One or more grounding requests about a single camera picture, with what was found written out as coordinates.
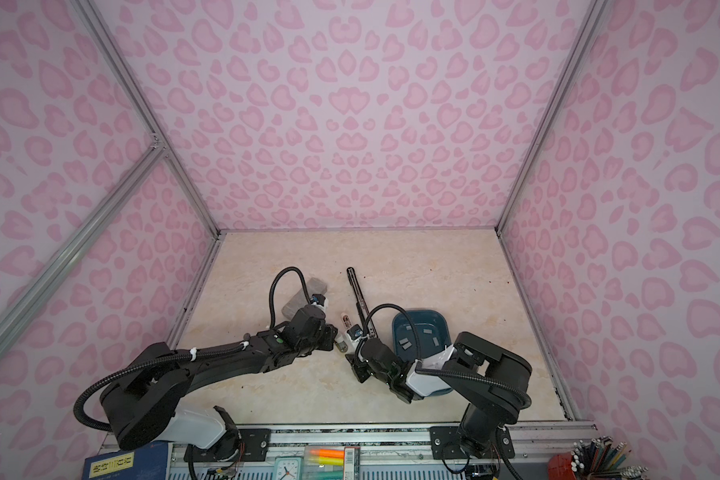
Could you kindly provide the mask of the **black long stapler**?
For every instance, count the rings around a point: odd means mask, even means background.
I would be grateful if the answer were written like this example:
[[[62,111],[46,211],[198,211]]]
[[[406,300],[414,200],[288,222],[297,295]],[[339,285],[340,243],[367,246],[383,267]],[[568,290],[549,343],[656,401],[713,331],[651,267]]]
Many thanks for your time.
[[[349,284],[352,288],[353,294],[355,296],[356,308],[358,310],[358,315],[361,320],[361,323],[369,328],[370,322],[368,320],[368,316],[370,313],[370,309],[368,308],[367,302],[365,300],[362,289],[360,287],[356,270],[353,267],[348,267],[346,269],[346,274],[347,274]]]

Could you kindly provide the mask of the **white mini stapler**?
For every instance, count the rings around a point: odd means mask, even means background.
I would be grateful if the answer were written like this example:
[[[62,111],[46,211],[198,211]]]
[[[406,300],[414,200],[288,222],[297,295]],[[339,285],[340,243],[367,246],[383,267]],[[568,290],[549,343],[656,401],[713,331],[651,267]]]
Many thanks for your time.
[[[336,337],[334,339],[334,344],[341,353],[346,353],[348,351],[348,344],[343,338]]]

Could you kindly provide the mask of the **pink mini stapler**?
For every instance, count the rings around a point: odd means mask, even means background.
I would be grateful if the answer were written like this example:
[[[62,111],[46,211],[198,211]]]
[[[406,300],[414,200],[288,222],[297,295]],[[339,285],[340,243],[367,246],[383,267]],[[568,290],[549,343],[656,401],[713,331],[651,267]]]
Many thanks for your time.
[[[352,320],[350,319],[350,317],[349,317],[349,315],[348,315],[347,313],[343,313],[343,314],[341,315],[341,319],[342,319],[343,324],[344,324],[344,326],[345,326],[346,329],[351,329],[352,326],[354,325],[354,323],[352,322]]]

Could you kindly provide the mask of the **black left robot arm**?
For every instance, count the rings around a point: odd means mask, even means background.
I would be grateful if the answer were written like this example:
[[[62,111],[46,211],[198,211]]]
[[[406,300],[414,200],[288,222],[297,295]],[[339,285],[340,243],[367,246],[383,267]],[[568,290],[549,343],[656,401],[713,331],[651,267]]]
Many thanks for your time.
[[[154,440],[212,448],[231,432],[226,412],[181,413],[189,393],[244,375],[265,374],[314,351],[330,351],[337,335],[326,319],[326,298],[304,288],[306,301],[293,317],[244,339],[207,348],[172,350],[164,342],[147,347],[130,365],[98,380],[75,400],[82,425],[112,433],[123,450]]]

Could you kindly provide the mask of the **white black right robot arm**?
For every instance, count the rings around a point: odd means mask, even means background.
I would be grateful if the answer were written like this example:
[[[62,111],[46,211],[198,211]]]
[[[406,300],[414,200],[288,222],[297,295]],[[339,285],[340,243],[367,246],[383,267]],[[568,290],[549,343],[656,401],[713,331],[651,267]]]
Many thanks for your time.
[[[372,333],[373,316],[391,309],[405,321],[402,346],[390,349]],[[354,350],[345,355],[358,382],[375,378],[401,401],[410,404],[455,392],[467,401],[456,438],[443,443],[438,456],[448,458],[510,458],[511,439],[503,432],[518,422],[532,404],[528,386],[532,367],[523,357],[470,332],[442,349],[425,351],[433,336],[425,334],[414,314],[395,304],[372,309],[352,329]]]

